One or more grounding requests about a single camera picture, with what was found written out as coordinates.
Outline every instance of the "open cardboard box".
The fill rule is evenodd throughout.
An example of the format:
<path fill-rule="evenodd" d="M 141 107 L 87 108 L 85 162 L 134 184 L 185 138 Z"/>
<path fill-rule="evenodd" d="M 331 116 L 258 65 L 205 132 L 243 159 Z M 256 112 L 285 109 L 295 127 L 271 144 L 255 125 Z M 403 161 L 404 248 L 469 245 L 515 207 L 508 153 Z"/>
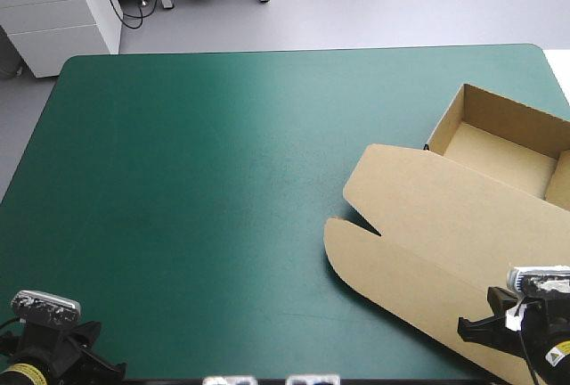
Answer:
<path fill-rule="evenodd" d="M 369 146 L 345 199 L 380 233 L 325 226 L 335 271 L 363 296 L 513 384 L 525 362 L 463 342 L 512 266 L 570 264 L 570 122 L 462 86 L 425 150 Z"/>

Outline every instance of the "white drawer cabinet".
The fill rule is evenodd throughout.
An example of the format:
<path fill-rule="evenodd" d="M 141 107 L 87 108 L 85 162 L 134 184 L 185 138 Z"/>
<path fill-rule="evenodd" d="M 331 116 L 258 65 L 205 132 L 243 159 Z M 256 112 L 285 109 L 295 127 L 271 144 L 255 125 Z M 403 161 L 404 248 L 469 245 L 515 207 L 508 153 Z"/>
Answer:
<path fill-rule="evenodd" d="M 118 53 L 121 34 L 109 0 L 0 0 L 0 26 L 38 78 L 76 55 Z"/>

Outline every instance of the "green table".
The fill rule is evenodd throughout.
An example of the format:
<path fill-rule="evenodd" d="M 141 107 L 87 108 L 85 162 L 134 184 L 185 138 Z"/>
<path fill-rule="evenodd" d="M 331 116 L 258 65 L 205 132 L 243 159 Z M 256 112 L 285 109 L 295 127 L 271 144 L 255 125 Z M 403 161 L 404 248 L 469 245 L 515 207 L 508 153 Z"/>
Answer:
<path fill-rule="evenodd" d="M 464 82 L 570 118 L 531 45 L 72 59 L 0 206 L 0 317 L 80 300 L 130 377 L 480 377 L 322 243 L 365 146 L 423 146 Z"/>

